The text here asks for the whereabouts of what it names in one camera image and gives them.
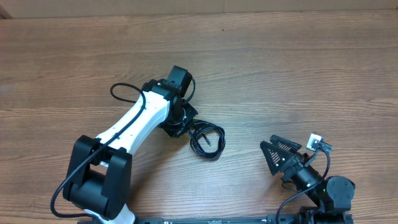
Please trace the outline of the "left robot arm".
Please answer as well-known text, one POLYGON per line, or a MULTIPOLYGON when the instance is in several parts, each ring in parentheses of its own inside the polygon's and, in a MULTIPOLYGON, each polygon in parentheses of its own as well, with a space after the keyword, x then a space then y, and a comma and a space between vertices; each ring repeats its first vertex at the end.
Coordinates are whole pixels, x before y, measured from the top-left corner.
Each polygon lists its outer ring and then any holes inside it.
POLYGON ((132 157, 156 127, 172 138, 189 130, 197 111, 184 96, 193 81, 188 70, 173 66, 166 79, 143 84, 139 99, 116 124, 75 142, 60 191, 90 223, 135 223, 127 207, 132 157))

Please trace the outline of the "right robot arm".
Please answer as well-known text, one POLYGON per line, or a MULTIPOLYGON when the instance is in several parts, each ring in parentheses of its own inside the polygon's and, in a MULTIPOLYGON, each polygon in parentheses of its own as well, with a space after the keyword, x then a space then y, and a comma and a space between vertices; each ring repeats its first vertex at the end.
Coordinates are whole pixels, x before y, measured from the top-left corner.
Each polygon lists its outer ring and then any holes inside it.
POLYGON ((276 214, 267 216, 267 223, 353 223, 351 201, 355 184, 346 177, 328 177, 331 165, 330 153, 333 146, 326 143, 321 135, 311 134, 306 149, 312 155, 299 153, 302 146, 277 135, 262 141, 260 148, 266 158, 272 175, 280 172, 282 186, 292 184, 295 195, 284 201, 276 214), (314 207, 302 207, 297 214, 282 215, 282 209, 291 201, 306 195, 314 207))

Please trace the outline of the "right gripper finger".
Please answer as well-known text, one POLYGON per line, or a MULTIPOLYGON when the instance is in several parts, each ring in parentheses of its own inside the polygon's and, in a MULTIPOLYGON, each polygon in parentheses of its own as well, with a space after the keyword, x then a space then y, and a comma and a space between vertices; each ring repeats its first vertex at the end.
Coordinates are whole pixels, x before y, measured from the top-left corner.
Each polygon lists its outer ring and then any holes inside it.
POLYGON ((260 148, 266 158, 267 165, 272 175, 280 172, 285 163, 293 157, 293 153, 266 141, 260 143, 260 148))
POLYGON ((292 153, 296 153, 302 147, 301 144, 282 138, 275 134, 271 136, 270 141, 273 145, 292 153))

